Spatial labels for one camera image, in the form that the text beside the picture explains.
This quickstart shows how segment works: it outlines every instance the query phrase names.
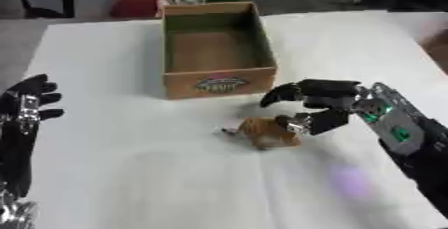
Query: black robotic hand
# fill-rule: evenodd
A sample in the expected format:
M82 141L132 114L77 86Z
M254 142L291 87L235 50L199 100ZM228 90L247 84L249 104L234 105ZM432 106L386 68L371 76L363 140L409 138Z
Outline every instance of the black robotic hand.
M45 74L28 78L9 88L0 96L0 116L3 124L0 137L0 178L7 190L16 197L25 197L31 184L31 155L40 121L58 118L62 109L41 106L56 103L62 95L56 93L56 83Z
M294 117L276 117L277 123L289 131L317 135L349 122L353 104L367 91L359 84L357 81L306 79L272 89L263 97L260 106L268 107L281 101L303 101L306 108L325 109L297 113Z

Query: white tablecloth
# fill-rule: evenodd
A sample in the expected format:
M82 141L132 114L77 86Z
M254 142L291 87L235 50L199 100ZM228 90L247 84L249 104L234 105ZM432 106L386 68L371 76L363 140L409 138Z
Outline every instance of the white tablecloth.
M448 81L385 13L264 18L276 84L304 78L382 81L448 124ZM29 199L37 229L404 229L448 223L406 179L358 118L257 152L221 127L261 95L169 101L161 88L159 21L49 27L28 74L49 73L66 115L46 122Z

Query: printed logo on box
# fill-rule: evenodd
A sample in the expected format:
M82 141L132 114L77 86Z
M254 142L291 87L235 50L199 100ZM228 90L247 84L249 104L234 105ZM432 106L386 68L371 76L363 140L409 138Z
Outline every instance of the printed logo on box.
M248 82L238 77L207 78L196 84L196 89L213 94L227 94Z

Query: brown toy animal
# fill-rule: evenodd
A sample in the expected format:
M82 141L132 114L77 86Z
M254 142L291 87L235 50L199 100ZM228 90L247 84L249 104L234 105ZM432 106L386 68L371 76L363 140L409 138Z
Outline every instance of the brown toy animal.
M237 130L222 129L222 131L231 136L246 136L259 150L300 145L300 140L294 133L280 127L270 118L247 118Z

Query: white paper surface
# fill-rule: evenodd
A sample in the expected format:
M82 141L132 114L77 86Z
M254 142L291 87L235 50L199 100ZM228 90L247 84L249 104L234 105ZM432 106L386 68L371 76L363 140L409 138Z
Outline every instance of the white paper surface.
M383 81L448 124L446 76L383 13L267 17L276 84ZM29 199L37 229L437 228L445 219L358 118L298 148L260 153L219 134L261 95L168 101L159 21L49 27L28 74L58 82L66 115L46 122Z

